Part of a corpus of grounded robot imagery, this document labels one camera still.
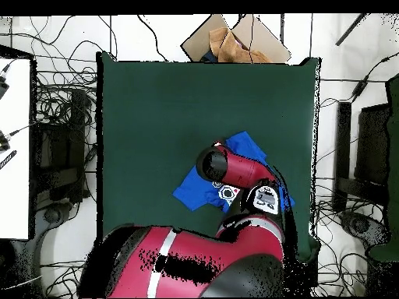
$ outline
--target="brown paper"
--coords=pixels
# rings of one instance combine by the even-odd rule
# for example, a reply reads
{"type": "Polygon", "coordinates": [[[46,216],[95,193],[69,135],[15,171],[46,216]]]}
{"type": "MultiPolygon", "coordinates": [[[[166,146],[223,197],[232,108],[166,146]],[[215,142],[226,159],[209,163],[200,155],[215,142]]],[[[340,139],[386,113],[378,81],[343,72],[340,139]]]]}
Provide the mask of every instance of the brown paper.
{"type": "Polygon", "coordinates": [[[209,32],[210,49],[220,63],[271,63],[271,60],[260,51],[242,49],[233,33],[227,28],[209,32]]]}

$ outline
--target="black stand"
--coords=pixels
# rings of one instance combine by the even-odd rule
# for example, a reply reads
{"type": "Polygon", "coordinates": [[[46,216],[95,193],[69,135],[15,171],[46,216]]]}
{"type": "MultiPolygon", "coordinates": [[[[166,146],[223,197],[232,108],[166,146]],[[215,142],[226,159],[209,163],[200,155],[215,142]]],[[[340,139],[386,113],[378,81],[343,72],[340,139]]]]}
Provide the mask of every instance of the black stand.
{"type": "MultiPolygon", "coordinates": [[[[384,125],[383,121],[380,123],[374,121],[374,126],[377,128],[383,127],[384,125]]],[[[335,182],[331,201],[334,212],[341,212],[346,209],[348,195],[357,196],[361,199],[366,199],[382,206],[385,206],[388,201],[387,187],[385,185],[374,184],[370,180],[381,176],[381,171],[378,171],[381,168],[381,166],[378,166],[377,164],[379,162],[375,162],[372,166],[367,167],[370,163],[369,159],[372,160],[375,158],[376,160],[380,160],[380,163],[383,163],[384,161],[383,157],[378,157],[380,154],[379,148],[383,148],[383,141],[381,139],[378,141],[378,135],[383,135],[384,132],[381,132],[381,130],[372,132],[372,128],[367,127],[367,132],[364,132],[365,129],[362,126],[359,128],[358,162],[355,171],[356,179],[350,179],[349,153],[351,148],[351,103],[340,102],[338,104],[335,139],[335,182]]]]}

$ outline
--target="black border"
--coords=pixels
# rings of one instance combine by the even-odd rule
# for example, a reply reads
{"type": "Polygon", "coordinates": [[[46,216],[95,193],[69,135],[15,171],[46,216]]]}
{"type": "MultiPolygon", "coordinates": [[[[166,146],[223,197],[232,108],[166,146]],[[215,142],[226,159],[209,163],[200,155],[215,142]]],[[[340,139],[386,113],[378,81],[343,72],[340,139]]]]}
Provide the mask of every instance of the black border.
{"type": "MultiPolygon", "coordinates": [[[[25,51],[19,51],[14,48],[0,45],[0,57],[7,59],[29,59],[30,60],[30,113],[29,123],[32,124],[36,121],[37,115],[37,62],[34,56],[25,51]]],[[[16,239],[16,241],[29,241],[34,238],[35,235],[35,214],[36,214],[36,201],[37,201],[37,190],[35,184],[35,155],[36,155],[36,141],[37,136],[34,134],[34,130],[29,130],[29,211],[28,211],[28,240],[16,239]]]]}

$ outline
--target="white screen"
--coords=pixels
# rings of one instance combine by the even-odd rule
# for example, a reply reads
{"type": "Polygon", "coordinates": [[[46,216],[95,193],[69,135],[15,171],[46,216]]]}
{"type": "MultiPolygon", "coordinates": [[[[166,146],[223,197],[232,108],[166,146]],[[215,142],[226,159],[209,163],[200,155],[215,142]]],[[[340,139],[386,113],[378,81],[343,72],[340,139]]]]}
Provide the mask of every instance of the white screen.
{"type": "MultiPolygon", "coordinates": [[[[0,70],[11,60],[0,58],[0,70]]],[[[9,134],[29,125],[30,61],[14,61],[7,72],[9,85],[0,100],[0,130],[9,134]]],[[[29,212],[29,128],[9,141],[0,162],[13,150],[17,154],[0,170],[0,238],[27,239],[29,212]]]]}

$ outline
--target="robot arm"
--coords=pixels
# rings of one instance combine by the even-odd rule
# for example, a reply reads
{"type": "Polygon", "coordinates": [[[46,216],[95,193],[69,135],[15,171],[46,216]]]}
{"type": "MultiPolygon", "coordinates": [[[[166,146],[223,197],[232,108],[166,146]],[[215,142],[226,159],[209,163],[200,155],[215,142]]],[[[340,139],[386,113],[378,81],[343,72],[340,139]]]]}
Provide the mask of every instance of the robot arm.
{"type": "Polygon", "coordinates": [[[281,297],[284,241],[277,179],[216,142],[208,181],[241,188],[215,237],[173,227],[115,229],[89,254],[80,297],[281,297]]]}

